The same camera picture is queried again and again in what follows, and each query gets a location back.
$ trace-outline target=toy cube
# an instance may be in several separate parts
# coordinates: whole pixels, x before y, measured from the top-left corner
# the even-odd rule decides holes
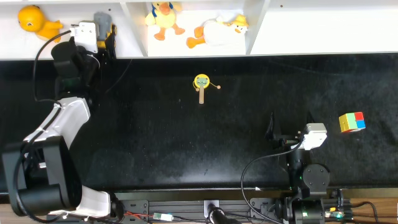
[[[360,131],[365,127],[365,120],[362,112],[346,113],[338,118],[342,133]]]

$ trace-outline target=black table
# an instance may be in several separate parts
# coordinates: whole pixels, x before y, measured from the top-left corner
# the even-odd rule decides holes
[[[272,153],[264,139],[273,111],[286,133],[311,112],[328,138],[313,162],[331,170],[331,187],[398,186],[397,54],[137,59],[101,99],[70,153],[84,185],[97,190],[238,188],[244,166]],[[129,60],[104,74],[110,86]],[[0,63],[0,146],[20,141],[48,115],[34,103],[32,62]],[[198,104],[199,73],[217,90]],[[40,62],[39,95],[53,92],[55,69]],[[362,111],[367,128],[340,133],[338,117]],[[2,164],[0,192],[6,191]],[[248,187],[287,189],[272,158],[255,163]]]

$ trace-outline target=robotic arm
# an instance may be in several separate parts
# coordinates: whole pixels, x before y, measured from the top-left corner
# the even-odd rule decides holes
[[[95,18],[104,17],[96,14]],[[97,39],[96,26],[101,28],[101,24],[95,22],[79,23],[71,28],[72,37],[68,42],[53,48],[58,72],[57,103],[22,144],[8,145],[2,155],[10,203],[19,216],[66,213],[123,217],[123,207],[114,195],[82,186],[68,151],[79,129],[89,120],[90,108],[96,104],[101,63],[111,64],[116,58],[116,27],[112,25],[108,38],[101,41]],[[98,43],[102,43],[103,48],[97,48]]]

